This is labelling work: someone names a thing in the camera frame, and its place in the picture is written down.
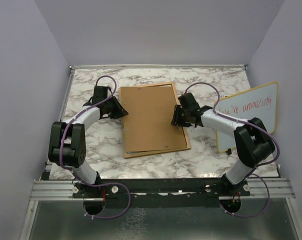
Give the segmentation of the yellow rimmed whiteboard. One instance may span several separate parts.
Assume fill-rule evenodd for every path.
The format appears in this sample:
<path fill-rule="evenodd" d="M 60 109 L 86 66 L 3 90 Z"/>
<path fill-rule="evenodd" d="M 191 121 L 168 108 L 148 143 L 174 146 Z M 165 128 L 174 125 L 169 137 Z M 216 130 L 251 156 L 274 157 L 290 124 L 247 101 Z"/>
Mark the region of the yellow rimmed whiteboard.
<path fill-rule="evenodd" d="M 220 99 L 215 110 L 234 118 L 259 118 L 272 134 L 277 128 L 279 85 L 276 81 Z"/>

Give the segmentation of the aluminium rail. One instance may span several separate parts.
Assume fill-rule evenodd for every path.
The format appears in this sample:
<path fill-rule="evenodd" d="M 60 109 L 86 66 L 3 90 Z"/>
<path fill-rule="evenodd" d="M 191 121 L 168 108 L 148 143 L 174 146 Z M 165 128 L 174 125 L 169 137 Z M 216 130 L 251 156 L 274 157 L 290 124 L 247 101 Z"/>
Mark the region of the aluminium rail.
<path fill-rule="evenodd" d="M 240 194 L 241 199 L 264 199 L 267 190 L 273 199 L 295 198 L 289 178 L 265 177 L 263 183 L 258 178 L 249 178 L 249 195 Z M 39 180 L 32 186 L 30 201 L 74 201 L 73 184 L 70 180 Z"/>

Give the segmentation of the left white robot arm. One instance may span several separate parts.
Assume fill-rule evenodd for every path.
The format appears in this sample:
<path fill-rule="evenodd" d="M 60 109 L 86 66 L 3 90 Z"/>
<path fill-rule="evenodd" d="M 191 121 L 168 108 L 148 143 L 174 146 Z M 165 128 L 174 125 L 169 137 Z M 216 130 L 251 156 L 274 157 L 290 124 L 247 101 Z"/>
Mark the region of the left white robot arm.
<path fill-rule="evenodd" d="M 94 87 L 93 96 L 80 112 L 67 121 L 51 126 L 48 160 L 81 180 L 88 196 L 97 197 L 102 190 L 100 174 L 86 161 L 86 131 L 104 118 L 120 119 L 128 115 L 109 86 Z"/>

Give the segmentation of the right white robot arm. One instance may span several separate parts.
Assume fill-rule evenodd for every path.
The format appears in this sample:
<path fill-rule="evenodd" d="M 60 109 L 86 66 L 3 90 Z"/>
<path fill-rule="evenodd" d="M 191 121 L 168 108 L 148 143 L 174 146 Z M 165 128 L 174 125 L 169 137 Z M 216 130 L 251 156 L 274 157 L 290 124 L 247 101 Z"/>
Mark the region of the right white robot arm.
<path fill-rule="evenodd" d="M 275 151 L 271 135 L 259 118 L 232 118 L 210 106 L 200 107 L 190 92 L 182 94 L 178 101 L 171 125 L 211 128 L 234 138 L 238 160 L 221 177 L 220 189 L 225 195 L 231 196 L 237 192 L 239 184 Z"/>

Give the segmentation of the black mounting base plate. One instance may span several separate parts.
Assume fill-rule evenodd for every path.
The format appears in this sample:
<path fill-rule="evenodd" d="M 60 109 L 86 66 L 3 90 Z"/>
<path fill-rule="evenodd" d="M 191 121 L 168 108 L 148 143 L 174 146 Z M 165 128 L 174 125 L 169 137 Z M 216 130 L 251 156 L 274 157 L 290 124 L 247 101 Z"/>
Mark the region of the black mounting base plate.
<path fill-rule="evenodd" d="M 74 184 L 72 197 L 91 206 L 131 208 L 217 208 L 220 200 L 250 195 L 245 180 L 227 186 L 220 178 L 103 179 L 101 187 Z"/>

